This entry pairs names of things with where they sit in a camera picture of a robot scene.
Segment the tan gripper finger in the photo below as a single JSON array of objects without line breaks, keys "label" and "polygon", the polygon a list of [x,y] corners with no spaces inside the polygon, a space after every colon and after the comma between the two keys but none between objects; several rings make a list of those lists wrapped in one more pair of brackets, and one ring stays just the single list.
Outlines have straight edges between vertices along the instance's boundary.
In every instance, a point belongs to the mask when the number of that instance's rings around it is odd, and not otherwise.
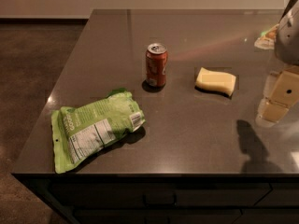
[{"label": "tan gripper finger", "polygon": [[256,123],[262,127],[272,127],[298,102],[299,66],[288,66],[280,72],[272,71],[265,81]]}]

